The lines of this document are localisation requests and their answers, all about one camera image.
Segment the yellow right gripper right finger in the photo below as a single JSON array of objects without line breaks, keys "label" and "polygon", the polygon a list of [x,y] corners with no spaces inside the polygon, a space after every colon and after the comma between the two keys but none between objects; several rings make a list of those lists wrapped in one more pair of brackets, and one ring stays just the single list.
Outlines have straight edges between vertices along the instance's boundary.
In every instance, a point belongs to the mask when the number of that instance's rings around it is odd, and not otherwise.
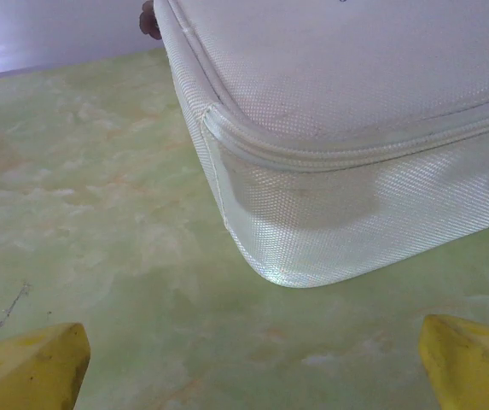
[{"label": "yellow right gripper right finger", "polygon": [[489,409],[489,325],[429,315],[419,353],[442,409]]}]

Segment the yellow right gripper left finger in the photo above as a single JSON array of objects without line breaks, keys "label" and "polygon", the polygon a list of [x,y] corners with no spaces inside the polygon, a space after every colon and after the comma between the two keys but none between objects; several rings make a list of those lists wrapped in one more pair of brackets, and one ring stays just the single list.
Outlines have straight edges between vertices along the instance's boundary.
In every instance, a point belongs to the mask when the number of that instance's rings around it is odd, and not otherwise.
[{"label": "yellow right gripper left finger", "polygon": [[90,363],[80,323],[63,323],[0,341],[0,410],[72,410]]}]

